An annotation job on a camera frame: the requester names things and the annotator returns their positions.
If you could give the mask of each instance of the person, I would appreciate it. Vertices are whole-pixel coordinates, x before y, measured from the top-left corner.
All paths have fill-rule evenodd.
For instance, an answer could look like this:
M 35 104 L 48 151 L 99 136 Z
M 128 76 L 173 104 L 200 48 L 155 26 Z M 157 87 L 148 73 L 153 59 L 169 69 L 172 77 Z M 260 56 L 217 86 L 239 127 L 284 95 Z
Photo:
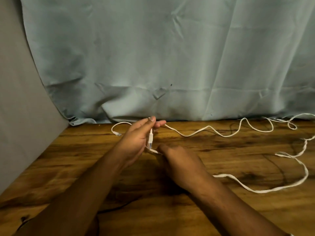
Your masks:
M 15 236 L 85 235 L 115 179 L 142 154 L 150 130 L 156 131 L 165 123 L 155 117 L 133 123 L 111 150 Z M 211 221 L 216 220 L 222 232 L 230 236 L 289 235 L 210 175 L 194 152 L 165 144 L 158 151 L 163 154 L 158 160 L 166 173 Z

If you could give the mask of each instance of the wooden table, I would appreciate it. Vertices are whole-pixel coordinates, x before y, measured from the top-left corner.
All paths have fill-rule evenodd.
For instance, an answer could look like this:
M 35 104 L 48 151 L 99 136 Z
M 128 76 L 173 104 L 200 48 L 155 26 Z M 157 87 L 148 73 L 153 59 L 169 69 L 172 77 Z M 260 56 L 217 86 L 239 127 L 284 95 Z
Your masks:
M 238 120 L 212 122 L 170 122 L 183 134 L 211 124 L 221 134 L 238 128 Z M 267 120 L 251 120 L 254 127 L 270 129 Z M 223 138 L 211 130 L 183 138 L 168 128 L 155 135 L 153 148 L 159 143 L 178 144 L 197 152 L 212 174 L 230 173 L 253 189 L 269 189 L 291 184 L 304 171 L 294 159 L 273 154 L 285 151 L 296 154 L 303 141 L 315 134 L 311 121 L 295 121 L 298 130 L 286 124 L 275 124 L 275 130 L 261 133 L 243 123 L 233 137 Z M 11 235 L 21 224 L 22 216 L 34 217 L 61 194 L 88 167 L 93 165 L 119 137 L 110 131 L 112 125 L 95 124 L 67 128 L 0 196 L 0 235 Z M 124 132 L 128 125 L 115 131 Z M 255 194 L 230 179 L 221 179 L 239 197 L 275 224 L 296 236 L 315 232 L 315 141 L 309 142 L 299 157 L 310 176 L 298 187 Z M 101 209 L 128 206 L 99 215 L 101 235 L 219 235 L 187 195 L 168 179 L 155 157 L 144 153 L 123 171 Z

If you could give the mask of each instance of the hand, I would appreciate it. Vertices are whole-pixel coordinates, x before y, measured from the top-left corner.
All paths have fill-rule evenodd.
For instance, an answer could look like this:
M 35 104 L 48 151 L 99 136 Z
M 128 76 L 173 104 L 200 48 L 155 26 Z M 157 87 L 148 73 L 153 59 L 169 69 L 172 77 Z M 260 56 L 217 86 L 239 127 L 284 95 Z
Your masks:
M 142 154 L 147 145 L 150 130 L 156 132 L 166 124 L 165 120 L 156 122 L 156 118 L 145 118 L 133 123 L 113 150 L 123 157 L 123 169 L 132 165 Z
M 193 193 L 211 177 L 199 156 L 181 146 L 162 144 L 157 151 L 163 154 L 158 161 L 171 179 L 183 189 Z

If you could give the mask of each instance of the beige wall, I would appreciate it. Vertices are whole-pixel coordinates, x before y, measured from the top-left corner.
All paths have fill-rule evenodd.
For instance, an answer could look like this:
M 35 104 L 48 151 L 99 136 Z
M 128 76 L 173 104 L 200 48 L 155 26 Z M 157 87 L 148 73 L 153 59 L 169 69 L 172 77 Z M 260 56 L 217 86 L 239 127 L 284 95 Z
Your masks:
M 38 76 L 19 0 L 0 0 L 0 194 L 67 125 Z

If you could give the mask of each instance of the twisted white cord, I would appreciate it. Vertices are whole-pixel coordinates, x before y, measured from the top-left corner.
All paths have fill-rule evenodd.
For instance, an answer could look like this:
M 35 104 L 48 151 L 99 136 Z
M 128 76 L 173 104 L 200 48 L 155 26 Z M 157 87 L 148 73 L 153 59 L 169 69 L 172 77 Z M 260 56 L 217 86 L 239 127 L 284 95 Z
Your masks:
M 252 129 L 254 129 L 254 130 L 256 130 L 256 131 L 259 131 L 259 132 L 272 132 L 272 131 L 274 130 L 274 127 L 273 127 L 273 123 L 272 123 L 272 122 L 287 123 L 289 129 L 297 130 L 297 126 L 296 126 L 295 124 L 291 123 L 291 121 L 292 121 L 293 119 L 295 119 L 296 117 L 301 116 L 301 115 L 310 115 L 310 116 L 315 117 L 315 115 L 314 115 L 314 114 L 311 114 L 311 113 L 298 114 L 298 115 L 293 116 L 293 117 L 290 118 L 289 120 L 283 120 L 283 119 L 269 119 L 269 118 L 263 117 L 263 118 L 267 119 L 267 120 L 269 121 L 270 125 L 271 125 L 271 130 L 268 130 L 268 131 L 262 131 L 262 130 L 256 129 L 256 128 L 254 128 L 254 127 L 249 123 L 249 121 L 248 121 L 247 118 L 242 118 L 242 119 L 240 120 L 240 122 L 239 122 L 238 130 L 237 130 L 236 132 L 230 134 L 230 135 L 222 135 L 221 133 L 219 133 L 218 131 L 216 131 L 216 130 L 215 130 L 212 126 L 210 126 L 210 125 L 208 125 L 208 126 L 202 128 L 202 129 L 199 129 L 198 131 L 195 131 L 194 133 L 189 134 L 189 135 L 184 135 L 184 134 L 180 133 L 179 131 L 177 131 L 175 128 L 172 128 L 172 127 L 170 127 L 170 126 L 168 126 L 168 125 L 166 125 L 166 124 L 165 124 L 165 126 L 168 127 L 169 129 L 173 130 L 173 131 L 176 131 L 178 134 L 180 134 L 180 135 L 183 136 L 183 137 L 190 137 L 190 136 L 195 135 L 196 133 L 198 133 L 198 132 L 200 132 L 200 131 L 203 131 L 203 130 L 207 129 L 208 127 L 210 127 L 216 134 L 218 134 L 218 135 L 220 135 L 220 136 L 222 136 L 222 137 L 224 137 L 224 138 L 228 138 L 228 137 L 231 137 L 231 136 L 237 134 L 237 133 L 240 131 L 241 125 L 242 125 L 242 121 L 243 121 L 243 120 L 246 120 L 246 122 L 248 123 L 248 125 L 249 125 Z M 118 136 L 121 135 L 119 132 L 113 131 L 113 128 L 114 128 L 115 126 L 117 126 L 118 124 L 121 124 L 121 123 L 128 123 L 128 122 L 116 123 L 116 124 L 112 127 L 112 133 L 114 133 L 115 135 L 118 135 Z M 308 141 L 311 141 L 311 140 L 313 140 L 313 139 L 315 139 L 315 135 L 314 135 L 313 137 L 309 138 L 309 139 L 303 139 L 303 140 L 304 140 L 303 149 L 302 149 L 302 151 L 299 152 L 297 155 L 290 155 L 290 154 L 288 154 L 288 153 L 286 153 L 286 152 L 278 152 L 278 153 L 275 153 L 275 155 L 276 155 L 276 156 L 279 156 L 279 157 L 293 158 L 293 159 L 296 160 L 300 165 L 303 166 L 303 168 L 304 168 L 304 177 L 303 177 L 302 179 L 298 180 L 297 182 L 294 182 L 294 183 L 291 184 L 291 185 L 279 186 L 279 187 L 275 187 L 275 188 L 268 189 L 268 190 L 253 190 L 253 189 L 249 188 L 248 186 L 244 185 L 244 184 L 243 184 L 242 182 L 240 182 L 235 176 L 233 176 L 233 175 L 231 175 L 231 174 L 219 174 L 219 175 L 213 175 L 213 176 L 214 176 L 214 177 L 218 177 L 218 178 L 229 177 L 229 178 L 231 178 L 231 179 L 237 181 L 237 182 L 238 182 L 242 187 L 244 187 L 246 190 L 251 191 L 251 192 L 254 192 L 254 193 L 260 193 L 260 194 L 262 194 L 262 193 L 268 193 L 268 192 L 272 192 L 272 191 L 278 191 L 278 190 L 282 190 L 282 189 L 285 189 L 285 188 L 290 188 L 290 187 L 294 187 L 294 186 L 301 185 L 301 184 L 308 178 L 309 172 L 308 172 L 308 169 L 307 169 L 307 167 L 305 166 L 305 164 L 304 164 L 303 162 L 301 162 L 300 160 L 298 160 L 297 157 L 303 155 L 303 153 L 306 151 L 307 142 L 308 142 Z M 156 154 L 160 154 L 158 151 L 153 150 L 153 149 L 151 149 L 151 148 L 149 148 L 149 147 L 147 147 L 147 149 L 148 149 L 149 151 L 151 151 L 151 152 L 156 153 Z

